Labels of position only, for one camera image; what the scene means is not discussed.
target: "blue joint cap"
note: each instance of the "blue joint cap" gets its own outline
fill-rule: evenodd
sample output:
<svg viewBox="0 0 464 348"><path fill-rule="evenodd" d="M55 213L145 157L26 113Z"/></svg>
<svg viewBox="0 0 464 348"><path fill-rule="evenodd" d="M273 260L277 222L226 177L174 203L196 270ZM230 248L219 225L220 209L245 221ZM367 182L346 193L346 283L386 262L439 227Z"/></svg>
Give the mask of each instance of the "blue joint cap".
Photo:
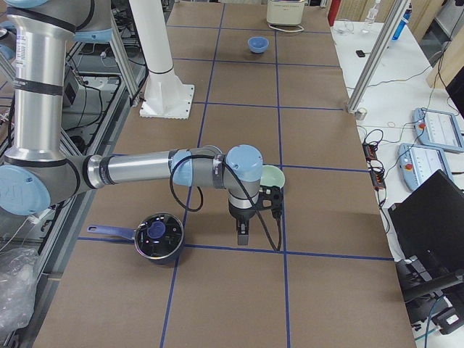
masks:
<svg viewBox="0 0 464 348"><path fill-rule="evenodd" d="M31 9L45 4L49 0L5 0L5 2L13 7L19 7L21 9Z"/></svg>
<svg viewBox="0 0 464 348"><path fill-rule="evenodd" d="M16 56L16 53L11 48L4 45L0 45L0 53L7 60L13 59Z"/></svg>
<svg viewBox="0 0 464 348"><path fill-rule="evenodd" d="M78 31L74 36L74 41L85 44L106 44L111 41L113 35L112 29L95 30L95 31Z"/></svg>
<svg viewBox="0 0 464 348"><path fill-rule="evenodd" d="M3 27L7 30L16 30L16 27L11 20L5 20L4 22L1 22L0 27Z"/></svg>
<svg viewBox="0 0 464 348"><path fill-rule="evenodd" d="M187 150L179 150L173 157L171 170L184 158L191 156L191 152ZM178 185L191 186L194 180L194 164L191 159L186 160L175 170L173 181Z"/></svg>
<svg viewBox="0 0 464 348"><path fill-rule="evenodd" d="M253 183L261 179L262 155L253 146L235 146L227 153L225 162L233 169L241 181Z"/></svg>
<svg viewBox="0 0 464 348"><path fill-rule="evenodd" d="M0 167L0 207L15 215L30 215L50 204L49 190L34 174L15 165Z"/></svg>

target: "white pillar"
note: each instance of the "white pillar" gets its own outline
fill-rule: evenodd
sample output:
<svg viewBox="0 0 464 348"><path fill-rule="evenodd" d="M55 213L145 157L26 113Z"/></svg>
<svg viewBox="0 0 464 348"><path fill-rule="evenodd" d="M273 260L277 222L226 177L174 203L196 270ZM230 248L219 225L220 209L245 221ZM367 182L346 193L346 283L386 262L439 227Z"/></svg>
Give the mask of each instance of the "white pillar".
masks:
<svg viewBox="0 0 464 348"><path fill-rule="evenodd" d="M142 117L189 118L194 86L174 72L160 0L130 0L146 64L150 70Z"/></svg>

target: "water bottle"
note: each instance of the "water bottle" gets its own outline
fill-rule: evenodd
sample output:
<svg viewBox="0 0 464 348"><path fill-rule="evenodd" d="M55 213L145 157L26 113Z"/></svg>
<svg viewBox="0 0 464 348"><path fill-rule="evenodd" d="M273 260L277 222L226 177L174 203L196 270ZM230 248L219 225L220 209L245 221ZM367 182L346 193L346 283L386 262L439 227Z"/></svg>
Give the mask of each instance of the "water bottle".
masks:
<svg viewBox="0 0 464 348"><path fill-rule="evenodd" d="M401 32L403 31L403 28L406 24L409 23L411 13L413 13L413 6L412 4L409 4L409 8L406 10L405 15L401 19L401 22L399 22L398 24L397 31L394 32L393 38L391 38L392 40L398 40L399 36L401 35Z"/></svg>
<svg viewBox="0 0 464 348"><path fill-rule="evenodd" d="M370 27L372 27L372 24L376 21L379 8L380 8L380 0L376 0L372 9L369 10L368 16L364 20L364 26L362 27L362 30L361 30L363 33L369 33Z"/></svg>

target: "small blue bowl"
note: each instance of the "small blue bowl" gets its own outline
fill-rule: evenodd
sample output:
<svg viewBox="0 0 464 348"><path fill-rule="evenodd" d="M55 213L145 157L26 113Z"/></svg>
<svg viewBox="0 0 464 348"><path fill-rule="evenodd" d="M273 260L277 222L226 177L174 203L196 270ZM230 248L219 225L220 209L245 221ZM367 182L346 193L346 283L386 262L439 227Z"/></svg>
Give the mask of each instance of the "small blue bowl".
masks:
<svg viewBox="0 0 464 348"><path fill-rule="evenodd" d="M269 47L269 40L262 36L255 36L249 38L248 47L253 53L263 53Z"/></svg>

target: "saucepan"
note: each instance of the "saucepan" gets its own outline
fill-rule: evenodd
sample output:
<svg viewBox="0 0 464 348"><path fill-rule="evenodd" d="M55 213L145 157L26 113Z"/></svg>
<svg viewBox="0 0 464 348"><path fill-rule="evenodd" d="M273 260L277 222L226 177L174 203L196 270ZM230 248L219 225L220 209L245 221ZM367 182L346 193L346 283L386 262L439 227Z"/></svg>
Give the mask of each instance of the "saucepan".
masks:
<svg viewBox="0 0 464 348"><path fill-rule="evenodd" d="M133 240L137 252L158 265L165 265L177 259L184 243L182 222L167 212L147 217L136 230L90 225L87 232Z"/></svg>

